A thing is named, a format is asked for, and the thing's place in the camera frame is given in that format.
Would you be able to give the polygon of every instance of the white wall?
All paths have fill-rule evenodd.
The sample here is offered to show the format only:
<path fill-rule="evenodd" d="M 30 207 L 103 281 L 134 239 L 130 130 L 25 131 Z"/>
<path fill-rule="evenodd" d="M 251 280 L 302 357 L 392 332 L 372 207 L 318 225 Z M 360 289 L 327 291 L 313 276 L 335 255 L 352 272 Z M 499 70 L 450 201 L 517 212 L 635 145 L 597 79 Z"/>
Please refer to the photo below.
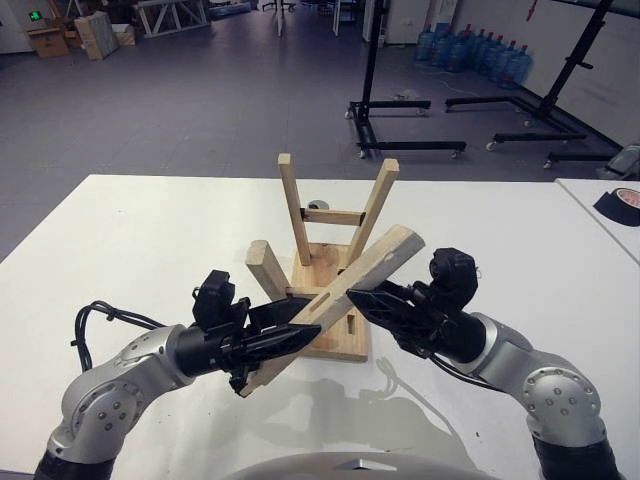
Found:
<path fill-rule="evenodd" d="M 464 0 L 456 13 L 456 30 L 471 23 L 518 46 L 529 45 L 533 67 L 525 87 L 544 96 L 564 65 L 593 10 L 539 0 L 531 21 L 532 0 Z M 624 145 L 640 139 L 640 19 L 607 14 L 585 61 L 560 93 L 558 106 Z"/>
<path fill-rule="evenodd" d="M 44 20 L 29 20 L 33 10 L 39 10 L 44 17 L 51 16 L 47 0 L 0 0 L 0 54 L 33 51 L 24 32 L 46 27 Z"/>

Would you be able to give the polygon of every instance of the gray floor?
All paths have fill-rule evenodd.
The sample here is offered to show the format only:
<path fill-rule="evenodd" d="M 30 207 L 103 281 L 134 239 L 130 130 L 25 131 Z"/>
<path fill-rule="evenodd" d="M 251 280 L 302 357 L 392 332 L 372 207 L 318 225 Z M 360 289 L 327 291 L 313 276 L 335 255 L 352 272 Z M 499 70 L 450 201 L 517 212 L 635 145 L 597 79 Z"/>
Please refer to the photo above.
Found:
<path fill-rule="evenodd" d="M 48 60 L 0 56 L 0 260 L 91 173 L 275 177 L 277 154 L 291 152 L 299 178 L 374 178 L 381 158 L 358 157 L 343 118 L 361 94 L 361 29 L 344 27 L 335 38 L 329 19 L 305 7 L 286 22 L 278 39 L 273 13 L 252 12 L 140 41 L 104 61 L 82 51 Z M 592 164 L 543 170 L 558 145 L 486 152 L 496 131 L 527 131 L 521 114 L 504 105 L 445 114 L 447 97 L 503 91 L 475 73 L 414 65 L 412 52 L 381 50 L 374 97 L 410 90 L 433 101 L 430 116 L 376 117 L 379 137 L 469 146 L 458 160 L 442 151 L 391 152 L 401 179 L 594 177 Z"/>

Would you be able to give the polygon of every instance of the cardboard box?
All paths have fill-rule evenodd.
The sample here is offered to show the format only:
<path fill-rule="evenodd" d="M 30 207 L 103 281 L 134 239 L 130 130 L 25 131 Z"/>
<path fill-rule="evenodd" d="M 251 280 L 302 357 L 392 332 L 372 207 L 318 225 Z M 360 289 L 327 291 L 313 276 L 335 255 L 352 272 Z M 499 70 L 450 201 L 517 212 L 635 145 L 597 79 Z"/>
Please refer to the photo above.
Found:
<path fill-rule="evenodd" d="M 118 49 L 118 42 L 106 13 L 96 12 L 88 17 L 76 18 L 75 25 L 91 60 L 102 60 Z"/>
<path fill-rule="evenodd" d="M 82 39 L 75 30 L 67 30 L 64 32 L 64 39 L 69 48 L 82 48 Z"/>
<path fill-rule="evenodd" d="M 69 48 L 59 28 L 40 28 L 27 32 L 40 58 L 69 55 Z"/>
<path fill-rule="evenodd" d="M 48 27 L 59 28 L 69 48 L 82 48 L 82 40 L 73 26 L 72 18 L 45 18 Z"/>
<path fill-rule="evenodd" d="M 114 23 L 111 25 L 113 33 L 116 34 L 116 40 L 121 47 L 135 47 L 136 33 L 133 27 L 127 23 Z"/>

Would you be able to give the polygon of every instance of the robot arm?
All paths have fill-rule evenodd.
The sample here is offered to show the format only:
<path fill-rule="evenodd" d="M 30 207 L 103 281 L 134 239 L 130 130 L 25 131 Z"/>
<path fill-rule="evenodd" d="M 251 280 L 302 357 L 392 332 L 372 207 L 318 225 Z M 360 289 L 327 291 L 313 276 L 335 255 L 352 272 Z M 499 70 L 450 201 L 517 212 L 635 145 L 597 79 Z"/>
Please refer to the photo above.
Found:
<path fill-rule="evenodd" d="M 160 395 L 217 370 L 229 372 L 239 392 L 260 362 L 294 353 L 320 332 L 319 326 L 288 323 L 308 300 L 250 309 L 247 298 L 231 304 L 235 289 L 228 279 L 228 273 L 214 270 L 194 291 L 191 327 L 145 333 L 73 381 L 62 400 L 62 423 L 49 438 L 35 480 L 109 479 L 127 433 Z"/>
<path fill-rule="evenodd" d="M 599 416 L 600 398 L 586 376 L 564 358 L 535 350 L 506 325 L 481 313 L 462 312 L 478 286 L 472 257 L 439 249 L 430 270 L 430 285 L 415 282 L 404 288 L 385 282 L 374 291 L 351 290 L 348 295 L 404 350 L 520 403 L 547 480 L 618 480 Z"/>

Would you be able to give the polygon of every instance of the upside-down wooden stool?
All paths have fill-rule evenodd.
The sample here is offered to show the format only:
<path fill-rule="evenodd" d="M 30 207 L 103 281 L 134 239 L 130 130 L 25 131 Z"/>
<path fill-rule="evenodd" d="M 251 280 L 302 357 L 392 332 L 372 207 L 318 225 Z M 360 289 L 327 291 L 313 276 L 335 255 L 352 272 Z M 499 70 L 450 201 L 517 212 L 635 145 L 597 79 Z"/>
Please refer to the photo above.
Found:
<path fill-rule="evenodd" d="M 271 300 L 287 296 L 313 298 L 362 254 L 398 176 L 398 162 L 385 159 L 362 212 L 302 208 L 291 155 L 280 154 L 278 167 L 297 246 L 291 282 L 287 280 L 265 240 L 256 240 L 251 244 L 245 263 Z M 350 245 L 309 243 L 305 222 L 352 225 L 356 230 Z M 365 362 L 368 354 L 367 323 L 355 308 L 349 310 L 304 351 L 307 356 L 354 362 Z"/>

